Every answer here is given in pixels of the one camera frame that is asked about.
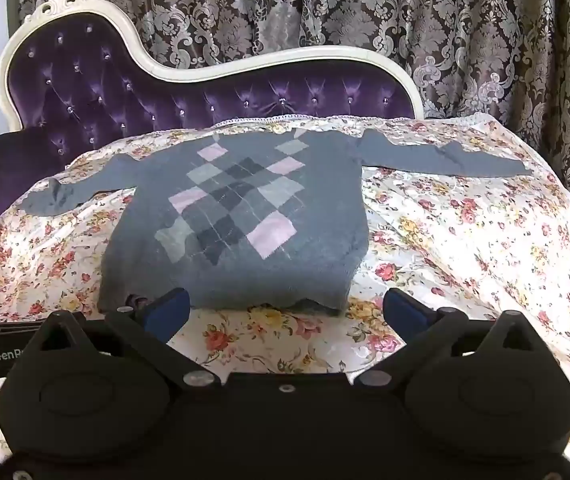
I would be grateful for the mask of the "grey argyle sweater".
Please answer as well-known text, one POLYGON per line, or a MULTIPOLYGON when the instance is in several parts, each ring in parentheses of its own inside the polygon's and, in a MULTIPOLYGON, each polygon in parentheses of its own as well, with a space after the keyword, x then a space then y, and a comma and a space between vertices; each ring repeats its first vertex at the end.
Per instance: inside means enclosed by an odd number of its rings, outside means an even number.
POLYGON ((91 177, 50 181, 21 208, 54 217, 99 193, 133 196, 102 256, 99 310, 181 288, 196 308, 347 306, 369 246, 366 167, 510 178, 517 159, 458 142, 401 145, 383 133, 245 132, 185 141, 143 159, 114 155, 91 177))

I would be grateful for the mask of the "floral bed cover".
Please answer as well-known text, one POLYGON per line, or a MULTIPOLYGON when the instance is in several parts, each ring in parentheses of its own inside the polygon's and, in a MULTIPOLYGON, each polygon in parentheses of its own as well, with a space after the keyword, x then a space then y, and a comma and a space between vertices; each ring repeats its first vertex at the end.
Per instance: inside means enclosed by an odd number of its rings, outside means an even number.
MULTIPOLYGON (((386 327, 381 302, 397 286, 432 308, 470 318, 522 311, 570 380, 570 193, 544 160, 494 118, 358 118, 236 122, 210 131, 169 130, 114 141, 80 155, 55 178, 76 182, 117 154, 142 159, 182 141, 253 129, 384 132, 395 143, 445 144, 523 159, 532 175, 456 179, 363 169, 369 252, 343 315, 197 310, 170 344, 212 372, 346 372, 350 379, 390 356, 401 338, 386 327)), ((133 188, 102 193, 55 218, 13 204, 0 216, 0 318, 32 321, 57 308, 96 318, 100 260, 133 188)), ((570 442, 565 455, 570 459, 570 442)))

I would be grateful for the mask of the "purple tufted headboard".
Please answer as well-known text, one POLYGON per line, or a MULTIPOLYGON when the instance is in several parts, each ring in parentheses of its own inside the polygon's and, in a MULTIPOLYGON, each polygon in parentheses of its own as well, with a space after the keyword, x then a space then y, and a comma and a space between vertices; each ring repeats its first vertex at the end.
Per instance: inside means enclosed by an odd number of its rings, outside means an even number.
POLYGON ((105 0, 50 0, 0 54, 0 214, 76 156, 156 130, 287 114, 420 118, 409 74, 346 46, 287 49, 179 70, 156 62, 105 0))

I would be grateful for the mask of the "damask patterned curtain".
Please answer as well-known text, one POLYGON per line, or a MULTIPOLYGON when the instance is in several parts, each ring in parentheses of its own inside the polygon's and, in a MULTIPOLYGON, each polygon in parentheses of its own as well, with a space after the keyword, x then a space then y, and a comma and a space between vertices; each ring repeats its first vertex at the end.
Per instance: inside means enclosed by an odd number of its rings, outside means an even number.
MULTIPOLYGON (((17 27, 47 0, 7 0, 17 27)), ((178 68, 346 44, 392 58, 430 118, 490 114, 570 191, 570 0, 108 0, 178 68)))

